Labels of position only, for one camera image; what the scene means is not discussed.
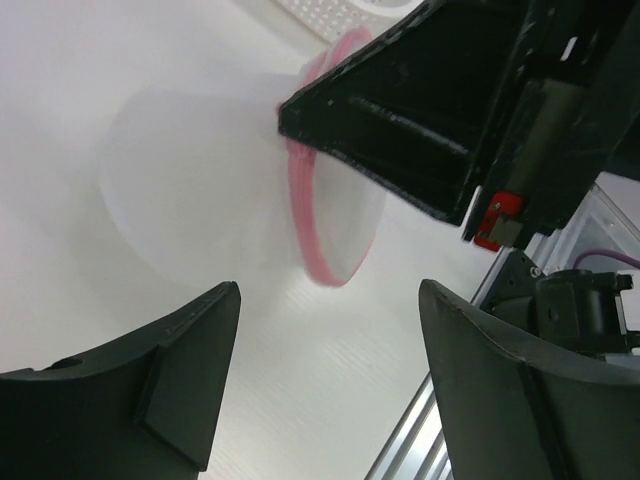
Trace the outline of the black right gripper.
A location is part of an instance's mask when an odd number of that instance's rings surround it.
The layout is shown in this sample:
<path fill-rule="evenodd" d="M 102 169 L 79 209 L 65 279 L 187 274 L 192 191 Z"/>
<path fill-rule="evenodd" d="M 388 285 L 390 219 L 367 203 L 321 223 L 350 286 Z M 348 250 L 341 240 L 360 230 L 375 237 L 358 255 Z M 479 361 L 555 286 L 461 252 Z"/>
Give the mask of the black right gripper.
<path fill-rule="evenodd" d="M 499 143 L 463 237 L 525 248 L 567 226 L 603 171 L 638 178 L 639 4 L 534 1 Z"/>

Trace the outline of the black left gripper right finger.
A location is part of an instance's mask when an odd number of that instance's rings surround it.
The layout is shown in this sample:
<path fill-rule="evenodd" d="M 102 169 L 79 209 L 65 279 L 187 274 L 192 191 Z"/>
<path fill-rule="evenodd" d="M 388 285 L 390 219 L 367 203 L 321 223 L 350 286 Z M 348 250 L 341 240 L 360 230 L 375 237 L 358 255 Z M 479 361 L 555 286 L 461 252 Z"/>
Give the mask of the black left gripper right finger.
<path fill-rule="evenodd" d="M 419 311 L 455 478 L 638 478 L 638 371 L 555 346 L 433 280 Z"/>

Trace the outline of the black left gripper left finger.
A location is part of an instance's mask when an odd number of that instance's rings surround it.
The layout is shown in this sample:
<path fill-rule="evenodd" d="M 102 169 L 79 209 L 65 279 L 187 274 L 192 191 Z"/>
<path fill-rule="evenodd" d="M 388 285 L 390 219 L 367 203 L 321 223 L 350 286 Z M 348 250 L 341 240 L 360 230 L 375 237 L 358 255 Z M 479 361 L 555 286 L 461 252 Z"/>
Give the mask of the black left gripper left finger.
<path fill-rule="evenodd" d="M 5 479 L 195 479 L 208 468 L 241 294 L 224 282 L 156 321 L 1 377 Z"/>

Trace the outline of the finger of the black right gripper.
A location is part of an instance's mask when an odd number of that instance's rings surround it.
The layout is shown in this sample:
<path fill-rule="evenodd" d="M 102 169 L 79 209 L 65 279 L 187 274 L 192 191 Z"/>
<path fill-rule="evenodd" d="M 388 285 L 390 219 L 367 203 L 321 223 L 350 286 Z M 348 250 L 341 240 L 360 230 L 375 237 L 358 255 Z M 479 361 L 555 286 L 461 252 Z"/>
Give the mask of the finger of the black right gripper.
<path fill-rule="evenodd" d="M 460 225 L 526 1 L 426 1 L 290 97 L 279 131 Z"/>

